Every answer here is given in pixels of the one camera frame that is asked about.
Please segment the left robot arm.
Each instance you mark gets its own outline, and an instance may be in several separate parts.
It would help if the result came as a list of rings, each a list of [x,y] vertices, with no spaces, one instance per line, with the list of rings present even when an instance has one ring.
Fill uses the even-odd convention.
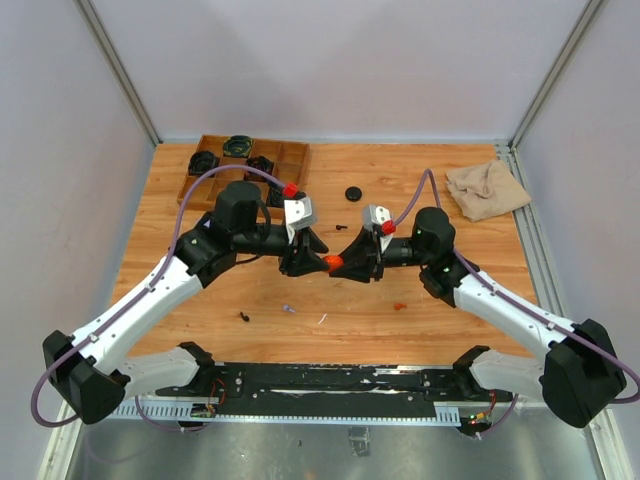
[[[257,185],[230,183],[193,228],[176,230],[168,253],[129,293],[74,333],[53,331],[43,341],[50,384],[86,425],[108,417],[132,396],[169,386],[207,393],[211,360],[193,343],[161,354],[129,357],[138,340],[174,308],[233,268],[240,254],[273,256],[280,271],[299,277],[327,270],[327,246],[314,234],[312,200],[288,184],[284,220],[272,223]]]

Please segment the orange earbud charging case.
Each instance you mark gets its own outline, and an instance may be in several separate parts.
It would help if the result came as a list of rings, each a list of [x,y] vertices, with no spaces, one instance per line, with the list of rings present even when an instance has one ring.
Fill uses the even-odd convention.
[[[344,266],[344,260],[339,255],[326,255],[323,257],[323,261],[328,266],[328,273],[334,272]]]

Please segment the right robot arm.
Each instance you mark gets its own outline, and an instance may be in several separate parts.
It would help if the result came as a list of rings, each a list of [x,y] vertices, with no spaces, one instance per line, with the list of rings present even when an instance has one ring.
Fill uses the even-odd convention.
[[[501,390],[542,401],[566,424],[582,428],[626,388],[601,324],[554,315],[499,285],[456,250],[455,228],[442,209],[419,210],[411,235],[400,238],[385,208],[368,207],[363,217],[356,239],[328,257],[330,276],[368,283],[387,268],[417,267],[433,298],[489,322],[530,352],[512,356],[486,346],[466,352],[452,377],[463,399]]]

